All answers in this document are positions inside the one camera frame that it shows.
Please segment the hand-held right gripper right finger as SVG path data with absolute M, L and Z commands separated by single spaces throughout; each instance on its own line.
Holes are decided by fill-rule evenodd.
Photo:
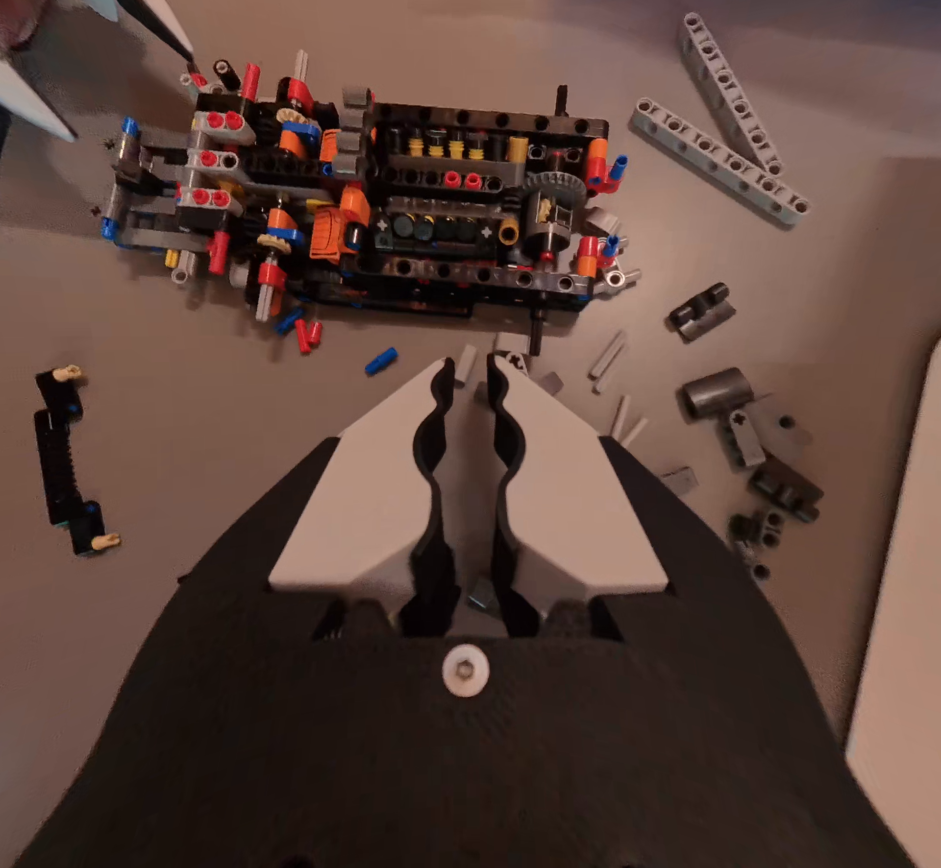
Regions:
M 512 638 L 559 606 L 660 594 L 668 577 L 601 437 L 495 354 L 487 359 L 497 489 L 490 581 Z

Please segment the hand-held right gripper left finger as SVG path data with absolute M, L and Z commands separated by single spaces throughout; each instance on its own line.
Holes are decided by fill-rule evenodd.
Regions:
M 449 630 L 460 587 L 436 470 L 454 374 L 452 358 L 436 360 L 340 434 L 272 590 L 378 603 L 406 636 Z

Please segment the lego car chassis model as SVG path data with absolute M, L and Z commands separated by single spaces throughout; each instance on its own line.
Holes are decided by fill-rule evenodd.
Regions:
M 308 57 L 269 99 L 255 64 L 219 59 L 215 80 L 188 66 L 177 145 L 125 118 L 102 239 L 159 255 L 181 288 L 224 278 L 259 323 L 310 306 L 519 308 L 534 356 L 551 311 L 636 282 L 618 220 L 593 204 L 629 159 L 608 162 L 609 123 L 572 116 L 566 84 L 549 114 L 388 102 L 368 86 L 335 103 L 313 98 Z

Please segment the black lego gear rack assembly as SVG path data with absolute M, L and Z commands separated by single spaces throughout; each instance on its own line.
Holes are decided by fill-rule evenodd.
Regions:
M 84 498 L 77 484 L 71 436 L 84 415 L 78 388 L 85 378 L 77 365 L 36 374 L 43 405 L 33 423 L 49 522 L 69 533 L 75 556 L 97 556 L 120 546 L 122 538 L 106 531 L 100 504 Z

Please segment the small dark lego connector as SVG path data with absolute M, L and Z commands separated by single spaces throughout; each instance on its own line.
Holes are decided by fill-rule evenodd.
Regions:
M 784 518 L 772 509 L 762 509 L 752 515 L 735 513 L 728 520 L 728 533 L 736 545 L 773 550 L 781 543 Z

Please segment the grey cross-hole lego connector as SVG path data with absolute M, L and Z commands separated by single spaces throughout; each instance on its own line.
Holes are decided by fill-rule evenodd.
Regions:
M 737 469 L 749 470 L 766 462 L 766 452 L 744 407 L 729 409 L 721 415 L 721 431 L 729 457 Z

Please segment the dark grey lego cylinder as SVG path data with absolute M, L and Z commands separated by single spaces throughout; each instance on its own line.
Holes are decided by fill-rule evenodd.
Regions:
M 755 391 L 738 367 L 724 368 L 683 384 L 680 403 L 691 420 L 727 414 L 756 400 Z

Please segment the dark grey lego connector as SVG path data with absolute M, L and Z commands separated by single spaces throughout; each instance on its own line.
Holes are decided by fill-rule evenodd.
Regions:
M 767 456 L 755 469 L 748 486 L 773 506 L 805 524 L 813 524 L 819 518 L 822 489 L 773 455 Z

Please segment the light grey lego plate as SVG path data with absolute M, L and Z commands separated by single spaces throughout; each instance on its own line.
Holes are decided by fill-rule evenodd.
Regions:
M 757 408 L 751 413 L 751 421 L 766 456 L 791 468 L 797 467 L 812 445 L 812 436 L 790 415 Z

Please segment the black lego connector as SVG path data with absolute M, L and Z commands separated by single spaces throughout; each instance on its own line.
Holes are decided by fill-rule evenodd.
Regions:
M 686 343 L 692 343 L 736 316 L 730 289 L 719 282 L 689 298 L 666 317 L 666 324 Z

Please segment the light grey lego beam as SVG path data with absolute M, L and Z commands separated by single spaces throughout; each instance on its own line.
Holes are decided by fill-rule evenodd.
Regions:
M 651 98 L 640 98 L 631 126 L 661 151 L 784 227 L 796 226 L 810 203 L 772 176 Z
M 769 175 L 783 175 L 777 147 L 712 31 L 696 12 L 687 13 L 679 29 L 678 48 L 683 65 L 726 144 Z

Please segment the white monitor stand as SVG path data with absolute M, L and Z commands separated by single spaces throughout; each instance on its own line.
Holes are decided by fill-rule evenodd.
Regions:
M 924 379 L 845 756 L 914 865 L 939 866 L 939 344 Z

